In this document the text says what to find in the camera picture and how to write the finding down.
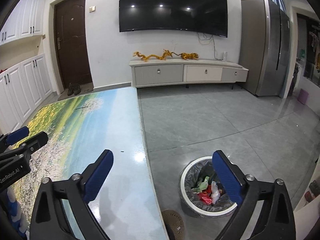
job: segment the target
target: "metal screw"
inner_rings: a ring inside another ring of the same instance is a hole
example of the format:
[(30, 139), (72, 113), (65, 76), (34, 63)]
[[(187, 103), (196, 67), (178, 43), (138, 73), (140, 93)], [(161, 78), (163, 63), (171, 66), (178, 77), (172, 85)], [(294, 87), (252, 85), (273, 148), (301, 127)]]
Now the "metal screw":
[(43, 179), (42, 179), (42, 183), (43, 183), (43, 184), (46, 184), (46, 183), (49, 182), (49, 180), (50, 180), (50, 179), (49, 179), (48, 177), (47, 177), (47, 178), (43, 178)]
[(72, 180), (78, 180), (78, 179), (80, 179), (80, 177), (81, 177), (81, 175), (80, 175), (79, 173), (75, 173), (75, 174), (73, 174), (73, 175), (71, 176), (71, 179), (72, 179)]
[(251, 174), (247, 174), (247, 175), (245, 176), (245, 178), (246, 178), (247, 180), (249, 180), (249, 181), (254, 181), (254, 180), (255, 180), (255, 177), (254, 177), (253, 175), (251, 175)]
[(276, 179), (276, 182), (279, 184), (279, 185), (284, 185), (284, 181), (282, 179)]

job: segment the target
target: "door lock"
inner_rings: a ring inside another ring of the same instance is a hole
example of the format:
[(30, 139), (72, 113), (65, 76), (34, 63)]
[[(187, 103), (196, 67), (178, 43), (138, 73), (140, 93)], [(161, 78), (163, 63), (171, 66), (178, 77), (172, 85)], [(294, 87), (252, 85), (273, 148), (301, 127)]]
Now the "door lock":
[(60, 38), (58, 37), (58, 38), (57, 38), (58, 49), (61, 49), (61, 47), (60, 47), (60, 41), (61, 41), (61, 40), (60, 40)]

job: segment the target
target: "drawer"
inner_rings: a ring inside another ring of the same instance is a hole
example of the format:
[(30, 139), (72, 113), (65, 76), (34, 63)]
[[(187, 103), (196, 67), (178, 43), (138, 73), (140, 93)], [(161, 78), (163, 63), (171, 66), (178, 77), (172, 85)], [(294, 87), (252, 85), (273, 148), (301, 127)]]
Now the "drawer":
[(220, 81), (222, 75), (222, 67), (210, 66), (187, 66), (187, 82), (188, 81)]
[(246, 82), (248, 71), (243, 69), (223, 68), (221, 81)]
[(134, 68), (136, 85), (176, 83), (183, 81), (183, 65), (158, 65)]

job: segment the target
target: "dragon figurine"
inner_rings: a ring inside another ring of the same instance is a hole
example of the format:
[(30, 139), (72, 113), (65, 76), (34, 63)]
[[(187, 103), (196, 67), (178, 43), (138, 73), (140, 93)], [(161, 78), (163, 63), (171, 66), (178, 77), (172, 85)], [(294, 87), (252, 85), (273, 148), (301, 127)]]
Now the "dragon figurine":
[(191, 54), (187, 54), (187, 53), (181, 53), (181, 54), (177, 54), (172, 52), (173, 54), (177, 55), (177, 56), (181, 56), (182, 59), (184, 60), (189, 60), (189, 59), (195, 59), (198, 60), (199, 59), (199, 55), (197, 53), (191, 53)]
[(134, 57), (135, 57), (135, 56), (138, 56), (138, 57), (141, 58), (141, 60), (144, 60), (144, 61), (148, 61), (149, 58), (151, 58), (151, 57), (155, 57), (156, 59), (159, 59), (159, 60), (166, 60), (166, 57), (169, 57), (169, 56), (172, 57), (172, 53), (173, 53), (173, 52), (170, 52), (169, 50), (166, 50), (166, 49), (164, 49), (163, 51), (164, 51), (164, 52), (163, 52), (162, 56), (157, 56), (157, 55), (151, 54), (151, 55), (149, 55), (148, 57), (146, 57), (145, 55), (140, 54), (140, 52), (138, 52), (138, 51), (136, 51), (136, 52), (133, 54), (133, 56), (134, 56)]

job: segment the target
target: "stainless steel refrigerator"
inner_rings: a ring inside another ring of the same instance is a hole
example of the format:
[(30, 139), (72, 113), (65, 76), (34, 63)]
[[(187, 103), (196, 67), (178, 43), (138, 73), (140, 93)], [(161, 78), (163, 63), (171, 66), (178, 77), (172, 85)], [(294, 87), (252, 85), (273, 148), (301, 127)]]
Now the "stainless steel refrigerator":
[(239, 64), (247, 69), (242, 87), (257, 96), (277, 96), (289, 65), (290, 20), (272, 0), (241, 0)]

